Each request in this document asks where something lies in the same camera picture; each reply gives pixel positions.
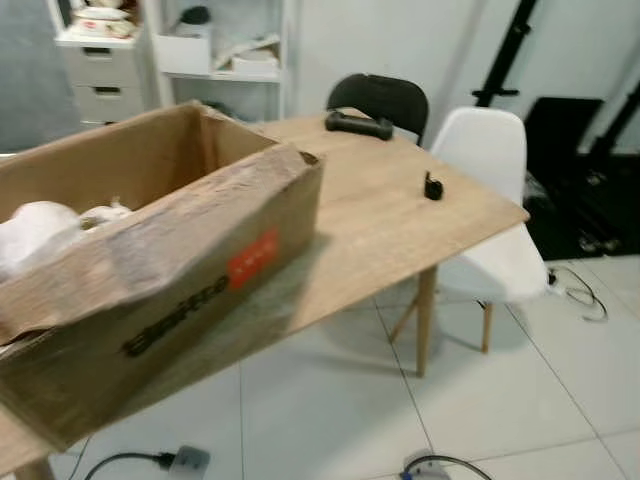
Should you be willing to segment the white plastic chair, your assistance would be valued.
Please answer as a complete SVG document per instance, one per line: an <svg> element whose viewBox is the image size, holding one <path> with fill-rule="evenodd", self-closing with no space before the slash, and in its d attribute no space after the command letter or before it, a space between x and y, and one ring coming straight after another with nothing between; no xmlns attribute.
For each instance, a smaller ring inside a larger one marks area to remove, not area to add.
<svg viewBox="0 0 640 480"><path fill-rule="evenodd" d="M520 116L493 108L457 108L445 118L430 152L515 204L524 201L527 137ZM529 229L520 223L442 262L436 282L483 307L480 351L486 353L495 306L547 293L548 274Z"/></svg>

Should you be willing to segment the brown cardboard box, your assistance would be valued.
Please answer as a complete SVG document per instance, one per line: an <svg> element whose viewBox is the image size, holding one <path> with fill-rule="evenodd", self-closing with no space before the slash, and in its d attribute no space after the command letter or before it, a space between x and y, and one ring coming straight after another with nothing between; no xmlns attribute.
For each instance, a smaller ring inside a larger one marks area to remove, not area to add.
<svg viewBox="0 0 640 480"><path fill-rule="evenodd" d="M0 411L56 449L146 384L293 259L324 166L200 102L0 161L0 212L110 200L127 218L0 282Z"/></svg>

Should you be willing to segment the black chair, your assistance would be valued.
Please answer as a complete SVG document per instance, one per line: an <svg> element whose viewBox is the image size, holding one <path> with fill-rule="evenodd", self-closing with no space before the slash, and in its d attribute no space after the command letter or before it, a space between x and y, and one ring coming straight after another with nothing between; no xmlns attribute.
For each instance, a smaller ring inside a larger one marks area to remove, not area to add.
<svg viewBox="0 0 640 480"><path fill-rule="evenodd" d="M394 127L415 133L417 146L425 141L430 106L428 96L407 79L355 73L335 84L325 109L355 108L374 119L388 119Z"/></svg>

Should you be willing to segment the white plastic bag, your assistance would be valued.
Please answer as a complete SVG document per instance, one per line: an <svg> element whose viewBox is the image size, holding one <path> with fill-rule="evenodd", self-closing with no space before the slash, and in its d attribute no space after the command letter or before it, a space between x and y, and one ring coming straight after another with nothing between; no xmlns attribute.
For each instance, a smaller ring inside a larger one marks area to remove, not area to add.
<svg viewBox="0 0 640 480"><path fill-rule="evenodd" d="M0 223L0 283L52 259L93 230L132 212L119 198L84 212L54 201L20 205L9 220Z"/></svg>

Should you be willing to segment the wooden table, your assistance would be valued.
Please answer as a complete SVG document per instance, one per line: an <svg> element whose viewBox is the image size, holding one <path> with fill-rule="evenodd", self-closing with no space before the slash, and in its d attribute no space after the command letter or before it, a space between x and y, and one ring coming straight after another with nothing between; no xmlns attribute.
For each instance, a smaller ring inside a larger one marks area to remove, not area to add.
<svg viewBox="0 0 640 480"><path fill-rule="evenodd" d="M305 252L211 326L106 426L408 276L431 273L439 262L526 218L515 202L402 138L381 141L326 131L317 115L247 127L323 163L314 238ZM422 196L425 172L443 183L442 201ZM49 456L74 444L51 447L0 411L0 476L52 480Z"/></svg>

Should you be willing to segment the small black gadget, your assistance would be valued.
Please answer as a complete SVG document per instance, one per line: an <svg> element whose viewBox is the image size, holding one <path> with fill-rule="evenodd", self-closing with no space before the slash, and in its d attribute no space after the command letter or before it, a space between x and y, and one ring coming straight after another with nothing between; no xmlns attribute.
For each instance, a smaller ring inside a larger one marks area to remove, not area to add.
<svg viewBox="0 0 640 480"><path fill-rule="evenodd" d="M422 178L422 196L431 201L442 201L444 196L444 186L440 180L433 178L430 172L424 173Z"/></svg>

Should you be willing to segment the white shelf unit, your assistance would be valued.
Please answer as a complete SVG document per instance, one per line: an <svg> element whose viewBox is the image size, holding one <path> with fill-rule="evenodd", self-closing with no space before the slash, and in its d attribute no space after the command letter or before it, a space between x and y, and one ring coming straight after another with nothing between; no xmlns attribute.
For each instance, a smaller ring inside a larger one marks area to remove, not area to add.
<svg viewBox="0 0 640 480"><path fill-rule="evenodd" d="M150 40L157 101L198 100L250 123L294 111L300 0L138 0ZM154 38L175 23L212 24L212 70L206 76L157 69Z"/></svg>

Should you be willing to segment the white storage box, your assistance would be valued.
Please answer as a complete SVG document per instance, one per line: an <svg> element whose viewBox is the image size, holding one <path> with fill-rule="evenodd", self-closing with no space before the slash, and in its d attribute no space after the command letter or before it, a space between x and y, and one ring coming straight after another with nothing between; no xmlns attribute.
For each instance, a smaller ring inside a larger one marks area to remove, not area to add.
<svg viewBox="0 0 640 480"><path fill-rule="evenodd" d="M212 24L177 22L154 38L157 69L206 76L212 70Z"/></svg>

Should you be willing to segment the patterned ceramic bowl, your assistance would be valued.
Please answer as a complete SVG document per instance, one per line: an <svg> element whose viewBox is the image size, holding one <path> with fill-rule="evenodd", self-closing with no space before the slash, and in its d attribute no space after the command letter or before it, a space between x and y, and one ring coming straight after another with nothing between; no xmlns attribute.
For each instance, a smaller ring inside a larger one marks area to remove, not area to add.
<svg viewBox="0 0 640 480"><path fill-rule="evenodd" d="M132 38L140 26L122 6L86 5L73 10L69 31L95 38Z"/></svg>

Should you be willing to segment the black tripod stand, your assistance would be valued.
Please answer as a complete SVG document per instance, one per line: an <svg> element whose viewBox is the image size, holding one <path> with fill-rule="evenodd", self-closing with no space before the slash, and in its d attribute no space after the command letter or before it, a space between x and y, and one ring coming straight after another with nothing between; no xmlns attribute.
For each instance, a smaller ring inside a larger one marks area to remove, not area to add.
<svg viewBox="0 0 640 480"><path fill-rule="evenodd" d="M506 87L506 79L515 65L518 51L532 31L530 20L538 3L539 0L520 0L518 3L483 86L471 92L475 97L475 108L489 108L494 97L520 95L520 91Z"/></svg>

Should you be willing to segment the white drawer cabinet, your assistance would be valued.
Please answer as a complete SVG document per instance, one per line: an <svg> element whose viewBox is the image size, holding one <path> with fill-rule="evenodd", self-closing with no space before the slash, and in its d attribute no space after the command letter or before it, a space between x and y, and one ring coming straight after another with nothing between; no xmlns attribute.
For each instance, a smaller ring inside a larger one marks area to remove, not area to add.
<svg viewBox="0 0 640 480"><path fill-rule="evenodd" d="M55 44L82 122L122 122L159 106L146 33L93 37L68 28L56 36Z"/></svg>

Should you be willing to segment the black equipment pile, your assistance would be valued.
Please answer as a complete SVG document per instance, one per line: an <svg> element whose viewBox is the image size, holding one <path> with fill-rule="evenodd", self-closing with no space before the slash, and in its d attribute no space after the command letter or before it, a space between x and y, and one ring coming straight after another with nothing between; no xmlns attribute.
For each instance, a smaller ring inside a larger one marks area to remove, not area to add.
<svg viewBox="0 0 640 480"><path fill-rule="evenodd" d="M639 109L639 91L625 104L586 154L579 147L604 102L539 97L525 119L527 173L543 195L526 197L529 227L548 261L628 256L640 252L635 225L639 156L614 152Z"/></svg>

